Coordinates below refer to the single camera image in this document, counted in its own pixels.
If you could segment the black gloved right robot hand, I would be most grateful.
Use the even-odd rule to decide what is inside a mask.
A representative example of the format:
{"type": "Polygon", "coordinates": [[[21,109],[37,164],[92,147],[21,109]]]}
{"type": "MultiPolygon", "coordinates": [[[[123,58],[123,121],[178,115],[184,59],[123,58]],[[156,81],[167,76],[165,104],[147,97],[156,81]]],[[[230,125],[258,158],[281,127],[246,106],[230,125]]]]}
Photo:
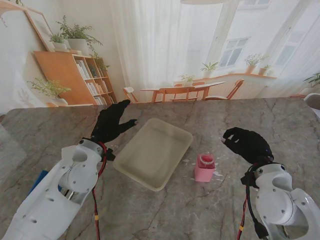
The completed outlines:
{"type": "Polygon", "coordinates": [[[270,145],[260,134],[252,130],[240,127],[227,129],[222,136],[222,142],[252,165],[274,161],[270,145]]]}

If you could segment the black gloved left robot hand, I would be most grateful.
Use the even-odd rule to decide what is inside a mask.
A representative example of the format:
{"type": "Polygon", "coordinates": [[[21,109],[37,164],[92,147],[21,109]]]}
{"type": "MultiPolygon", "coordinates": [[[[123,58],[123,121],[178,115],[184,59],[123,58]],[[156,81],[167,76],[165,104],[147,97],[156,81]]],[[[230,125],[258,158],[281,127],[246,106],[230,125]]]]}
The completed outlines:
{"type": "Polygon", "coordinates": [[[127,122],[120,123],[120,118],[130,103],[130,100],[125,99],[103,109],[99,113],[97,122],[91,133],[90,140],[105,144],[115,140],[120,134],[134,127],[137,124],[137,119],[130,119],[127,122]]]}

